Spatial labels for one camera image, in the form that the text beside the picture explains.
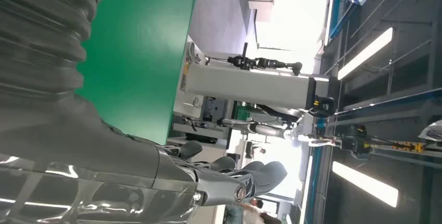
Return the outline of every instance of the woman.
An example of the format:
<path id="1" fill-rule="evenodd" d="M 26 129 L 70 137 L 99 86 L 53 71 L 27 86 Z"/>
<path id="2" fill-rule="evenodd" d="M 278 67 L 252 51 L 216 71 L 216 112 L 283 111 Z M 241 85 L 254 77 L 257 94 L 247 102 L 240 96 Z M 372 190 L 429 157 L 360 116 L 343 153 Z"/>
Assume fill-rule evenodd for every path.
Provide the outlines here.
<path id="1" fill-rule="evenodd" d="M 249 204 L 226 205 L 226 224 L 281 224 L 281 221 Z"/>

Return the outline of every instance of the black machine part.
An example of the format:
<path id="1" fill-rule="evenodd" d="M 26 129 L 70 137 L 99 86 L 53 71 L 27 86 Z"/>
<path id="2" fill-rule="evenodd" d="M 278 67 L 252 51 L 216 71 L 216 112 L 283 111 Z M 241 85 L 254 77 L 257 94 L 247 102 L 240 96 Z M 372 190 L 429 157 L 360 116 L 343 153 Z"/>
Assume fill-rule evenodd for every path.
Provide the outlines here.
<path id="1" fill-rule="evenodd" d="M 293 71 L 294 76 L 298 76 L 302 69 L 302 63 L 287 64 L 282 61 L 266 58 L 249 59 L 244 56 L 235 56 L 229 57 L 227 61 L 243 70 L 288 68 Z"/>
<path id="2" fill-rule="evenodd" d="M 313 108 L 309 113 L 316 118 L 327 118 L 332 116 L 336 112 L 336 109 L 337 104 L 333 98 L 315 95 Z"/>
<path id="3" fill-rule="evenodd" d="M 275 136 L 282 139 L 287 139 L 289 137 L 288 134 L 292 133 L 293 127 L 293 125 L 291 125 L 284 129 L 282 127 L 279 128 L 277 126 L 268 125 L 262 122 L 233 119 L 220 119 L 218 124 L 223 127 L 231 127 L 233 129 L 240 130 L 244 134 L 256 133 L 265 136 Z"/>

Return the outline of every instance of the man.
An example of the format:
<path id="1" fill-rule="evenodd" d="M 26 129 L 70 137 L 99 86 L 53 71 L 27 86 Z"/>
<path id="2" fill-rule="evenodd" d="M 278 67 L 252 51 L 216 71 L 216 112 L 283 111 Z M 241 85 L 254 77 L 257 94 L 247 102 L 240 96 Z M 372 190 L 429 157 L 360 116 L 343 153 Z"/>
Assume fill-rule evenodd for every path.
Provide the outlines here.
<path id="1" fill-rule="evenodd" d="M 262 200 L 258 200 L 258 199 L 253 198 L 250 200 L 250 205 L 261 209 L 264 205 L 264 202 Z"/>
<path id="2" fill-rule="evenodd" d="M 265 154 L 266 150 L 259 147 L 259 146 L 253 146 L 252 142 L 247 142 L 245 144 L 245 157 L 246 159 L 252 159 L 255 155 L 255 149 L 260 148 L 260 153 Z"/>

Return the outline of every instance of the green wall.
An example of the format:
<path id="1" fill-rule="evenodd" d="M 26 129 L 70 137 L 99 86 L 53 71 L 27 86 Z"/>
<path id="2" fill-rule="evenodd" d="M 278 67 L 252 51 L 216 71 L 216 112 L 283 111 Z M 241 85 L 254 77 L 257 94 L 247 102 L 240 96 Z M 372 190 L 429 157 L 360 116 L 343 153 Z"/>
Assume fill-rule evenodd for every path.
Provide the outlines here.
<path id="1" fill-rule="evenodd" d="M 194 1 L 100 3 L 78 92 L 109 124 L 166 142 Z"/>

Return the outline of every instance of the blue trim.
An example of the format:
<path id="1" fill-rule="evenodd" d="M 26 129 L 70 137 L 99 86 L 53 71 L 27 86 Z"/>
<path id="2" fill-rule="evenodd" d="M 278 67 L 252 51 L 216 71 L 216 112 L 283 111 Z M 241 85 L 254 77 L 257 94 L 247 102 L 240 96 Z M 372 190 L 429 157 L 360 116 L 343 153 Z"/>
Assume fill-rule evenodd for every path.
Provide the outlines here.
<path id="1" fill-rule="evenodd" d="M 355 4 L 350 4 L 350 7 L 351 8 L 348 9 L 347 13 L 342 16 L 340 22 L 338 22 L 336 26 L 333 28 L 333 30 L 331 30 L 330 33 L 328 34 L 330 39 L 335 38 L 342 31 L 343 25 L 348 20 L 350 20 L 351 15 L 353 14 L 353 12 L 356 11 L 357 6 Z"/>
<path id="2" fill-rule="evenodd" d="M 313 223 L 313 214 L 314 214 L 314 207 L 315 207 L 315 198 L 316 198 L 316 187 L 317 187 L 317 179 L 318 179 L 318 174 L 319 174 L 319 169 L 320 169 L 320 164 L 321 164 L 321 156 L 322 156 L 322 148 L 317 147 L 314 149 L 313 151 L 313 161 L 315 164 L 314 170 L 312 171 L 312 175 L 313 175 L 313 180 L 312 181 L 312 186 L 309 189 L 309 198 L 307 200 L 307 205 L 309 206 L 306 210 L 306 219 L 305 219 L 305 223 Z"/>

